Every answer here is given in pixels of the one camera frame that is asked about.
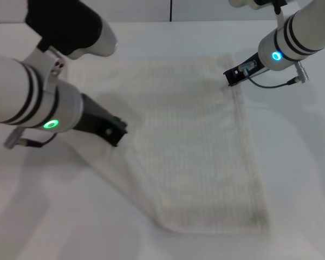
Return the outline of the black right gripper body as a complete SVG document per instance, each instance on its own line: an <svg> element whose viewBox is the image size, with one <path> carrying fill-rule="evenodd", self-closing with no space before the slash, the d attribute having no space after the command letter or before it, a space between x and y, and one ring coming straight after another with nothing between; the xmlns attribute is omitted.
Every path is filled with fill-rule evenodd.
<svg viewBox="0 0 325 260"><path fill-rule="evenodd" d="M265 69L265 66L260 60L258 53L255 53L234 69L233 78L235 81L243 81L247 77L251 77L258 72L261 72L263 69Z"/></svg>

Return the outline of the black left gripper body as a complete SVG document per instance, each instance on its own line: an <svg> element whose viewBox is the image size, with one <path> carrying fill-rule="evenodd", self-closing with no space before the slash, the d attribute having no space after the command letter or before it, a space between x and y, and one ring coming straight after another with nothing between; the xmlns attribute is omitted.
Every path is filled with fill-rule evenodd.
<svg viewBox="0 0 325 260"><path fill-rule="evenodd" d="M113 116L86 94L81 94L81 97L83 109L80 120L74 129L97 135L96 130L99 124L103 122L103 120L110 119Z"/></svg>

